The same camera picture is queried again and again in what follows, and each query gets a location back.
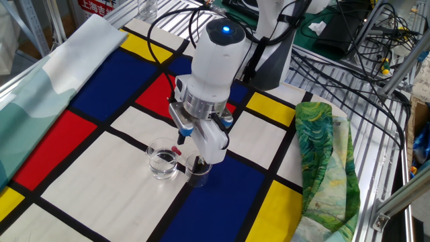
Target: blue led light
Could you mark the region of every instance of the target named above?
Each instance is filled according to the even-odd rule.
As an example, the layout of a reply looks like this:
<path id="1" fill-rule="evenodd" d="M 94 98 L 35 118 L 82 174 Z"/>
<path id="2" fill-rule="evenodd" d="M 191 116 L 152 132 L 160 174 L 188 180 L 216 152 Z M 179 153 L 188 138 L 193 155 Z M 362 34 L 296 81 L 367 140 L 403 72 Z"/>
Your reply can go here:
<path id="1" fill-rule="evenodd" d="M 222 32 L 225 34 L 228 34 L 228 33 L 230 33 L 230 28 L 228 26 L 224 26 L 224 27 L 222 27 Z"/>

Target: painted fabric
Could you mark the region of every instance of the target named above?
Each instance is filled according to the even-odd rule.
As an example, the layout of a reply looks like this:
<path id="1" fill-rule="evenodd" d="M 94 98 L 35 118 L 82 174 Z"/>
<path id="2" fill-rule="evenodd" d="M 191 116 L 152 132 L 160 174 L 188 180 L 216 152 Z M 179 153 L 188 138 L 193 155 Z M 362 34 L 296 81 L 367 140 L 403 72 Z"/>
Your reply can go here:
<path id="1" fill-rule="evenodd" d="M 0 110 L 0 190 L 125 36 L 93 16 L 9 94 Z"/>
<path id="2" fill-rule="evenodd" d="M 291 85 L 260 92 L 235 81 L 230 146 L 208 183 L 188 186 L 183 164 L 175 179 L 159 181 L 148 168 L 147 145 L 178 135 L 162 70 L 172 79 L 190 74 L 193 48 L 155 28 L 158 65 L 148 29 L 136 19 L 126 24 L 127 39 L 0 193 L 0 241 L 291 240 L 302 212 L 296 106 L 323 99 Z"/>
<path id="3" fill-rule="evenodd" d="M 351 241 L 360 206 L 349 121 L 331 106 L 296 107 L 302 154 L 302 219 L 292 241 Z"/>

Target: red square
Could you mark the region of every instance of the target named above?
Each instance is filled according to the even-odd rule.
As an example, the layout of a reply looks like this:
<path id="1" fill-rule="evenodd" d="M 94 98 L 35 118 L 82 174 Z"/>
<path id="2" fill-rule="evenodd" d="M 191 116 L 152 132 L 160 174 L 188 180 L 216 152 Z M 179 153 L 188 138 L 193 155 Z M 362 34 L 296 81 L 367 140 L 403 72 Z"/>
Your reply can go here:
<path id="1" fill-rule="evenodd" d="M 226 107 L 227 107 L 228 111 L 230 111 L 230 113 L 234 113 L 234 111 L 236 110 L 236 106 L 229 104 L 229 103 L 227 103 Z"/>
<path id="2" fill-rule="evenodd" d="M 176 87 L 175 77 L 171 75 L 169 75 L 169 77 L 173 82 L 173 87 Z M 140 97 L 136 100 L 136 103 L 166 118 L 171 119 L 169 114 L 170 94 L 171 89 L 169 80 L 164 74 L 162 74 L 142 95 L 140 95 Z"/>
<path id="3" fill-rule="evenodd" d="M 95 124 L 64 111 L 12 179 L 34 190 L 95 128 Z"/>

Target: red label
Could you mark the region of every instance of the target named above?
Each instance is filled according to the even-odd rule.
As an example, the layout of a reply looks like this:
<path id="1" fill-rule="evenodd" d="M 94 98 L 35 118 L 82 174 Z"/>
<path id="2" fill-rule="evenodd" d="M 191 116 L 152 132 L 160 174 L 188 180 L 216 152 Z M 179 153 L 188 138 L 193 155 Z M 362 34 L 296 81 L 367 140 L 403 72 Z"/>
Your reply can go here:
<path id="1" fill-rule="evenodd" d="M 109 0 L 107 0 L 106 4 L 100 3 L 97 0 L 78 0 L 78 4 L 83 10 L 89 13 L 95 13 L 101 17 L 114 10 L 114 8 L 110 6 L 111 3 Z"/>

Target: mondrian pattern mat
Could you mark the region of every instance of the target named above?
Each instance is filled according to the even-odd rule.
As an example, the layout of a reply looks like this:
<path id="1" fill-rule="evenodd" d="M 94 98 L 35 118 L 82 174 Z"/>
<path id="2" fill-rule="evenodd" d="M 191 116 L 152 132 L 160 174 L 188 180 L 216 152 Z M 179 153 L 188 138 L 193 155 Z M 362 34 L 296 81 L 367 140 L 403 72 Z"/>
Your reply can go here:
<path id="1" fill-rule="evenodd" d="M 302 211 L 300 102 L 326 102 L 281 85 L 239 81 L 224 162 L 202 188 L 157 180 L 146 146 L 177 138 L 168 113 L 172 78 L 191 73 L 187 40 L 133 20 L 127 40 L 98 68 L 0 194 L 0 241 L 289 241 Z M 338 108 L 333 115 L 345 116 Z"/>

